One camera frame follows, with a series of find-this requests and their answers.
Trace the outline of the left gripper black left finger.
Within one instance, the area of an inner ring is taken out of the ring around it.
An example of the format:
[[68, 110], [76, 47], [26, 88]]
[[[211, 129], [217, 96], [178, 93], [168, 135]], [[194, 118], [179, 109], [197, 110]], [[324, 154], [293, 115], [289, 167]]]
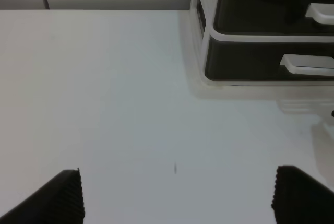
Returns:
[[1, 216], [1, 223], [83, 223], [80, 170], [63, 170]]

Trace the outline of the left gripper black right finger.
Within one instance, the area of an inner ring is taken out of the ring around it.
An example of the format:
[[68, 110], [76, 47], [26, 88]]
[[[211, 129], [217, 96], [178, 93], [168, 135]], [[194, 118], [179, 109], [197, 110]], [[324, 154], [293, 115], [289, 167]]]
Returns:
[[296, 166], [279, 166], [271, 208], [276, 223], [333, 223], [333, 191]]

